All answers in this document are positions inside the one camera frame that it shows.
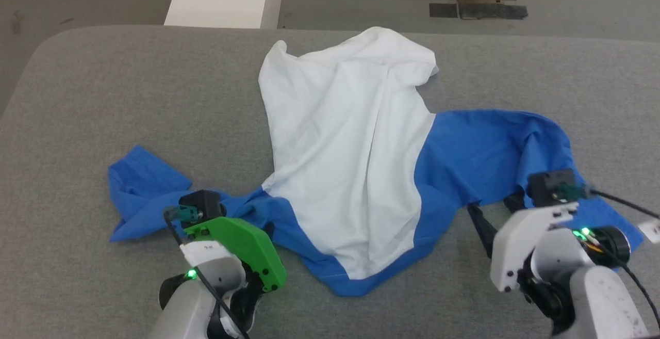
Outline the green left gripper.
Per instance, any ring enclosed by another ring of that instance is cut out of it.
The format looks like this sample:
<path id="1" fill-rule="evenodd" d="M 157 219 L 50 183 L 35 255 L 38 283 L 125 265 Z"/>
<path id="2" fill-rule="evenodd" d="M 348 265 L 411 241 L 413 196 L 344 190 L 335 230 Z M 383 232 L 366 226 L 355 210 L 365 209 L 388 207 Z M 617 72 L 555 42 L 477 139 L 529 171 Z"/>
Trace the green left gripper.
<path id="1" fill-rule="evenodd" d="M 183 223 L 193 241 L 215 240 L 233 253 L 261 280 L 263 292 L 284 287 L 287 271 L 268 233 L 240 218 L 216 217 Z"/>

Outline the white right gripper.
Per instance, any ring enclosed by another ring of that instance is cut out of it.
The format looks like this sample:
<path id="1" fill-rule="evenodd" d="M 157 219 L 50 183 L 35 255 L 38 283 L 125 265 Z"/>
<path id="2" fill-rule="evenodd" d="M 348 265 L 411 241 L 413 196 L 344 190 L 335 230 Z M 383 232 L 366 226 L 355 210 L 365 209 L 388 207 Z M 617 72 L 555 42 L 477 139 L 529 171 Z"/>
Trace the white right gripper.
<path id="1" fill-rule="evenodd" d="M 485 218 L 478 203 L 467 205 L 486 256 L 491 259 L 490 279 L 500 292 L 518 287 L 516 272 L 523 268 L 544 234 L 554 224 L 571 221 L 579 207 L 579 203 L 570 202 L 527 209 L 524 190 L 504 198 L 504 205 L 513 215 L 499 231 Z"/>

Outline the white and blue shirt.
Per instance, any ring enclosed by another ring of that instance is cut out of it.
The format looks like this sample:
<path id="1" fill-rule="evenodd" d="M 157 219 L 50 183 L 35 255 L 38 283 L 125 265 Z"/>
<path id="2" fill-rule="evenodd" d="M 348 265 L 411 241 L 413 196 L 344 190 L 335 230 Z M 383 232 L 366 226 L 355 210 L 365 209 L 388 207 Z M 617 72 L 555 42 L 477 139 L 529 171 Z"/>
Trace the white and blue shirt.
<path id="1" fill-rule="evenodd" d="M 427 256 L 459 208 L 495 203 L 554 174 L 580 190 L 570 139 L 526 111 L 429 111 L 418 87 L 449 73 L 438 46 L 370 28 L 340 44 L 266 53 L 259 88 L 273 173 L 220 200 L 229 220 L 274 224 L 335 294 L 363 296 Z"/>

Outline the small black floor patch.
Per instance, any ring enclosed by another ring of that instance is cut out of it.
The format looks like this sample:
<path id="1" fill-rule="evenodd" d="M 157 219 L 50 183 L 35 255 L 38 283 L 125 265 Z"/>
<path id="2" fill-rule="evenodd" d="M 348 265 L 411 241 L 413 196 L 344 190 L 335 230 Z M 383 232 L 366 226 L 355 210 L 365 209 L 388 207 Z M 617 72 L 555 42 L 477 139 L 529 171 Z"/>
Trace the small black floor patch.
<path id="1" fill-rule="evenodd" d="M 429 3 L 431 18 L 454 19 L 459 17 L 457 3 Z"/>

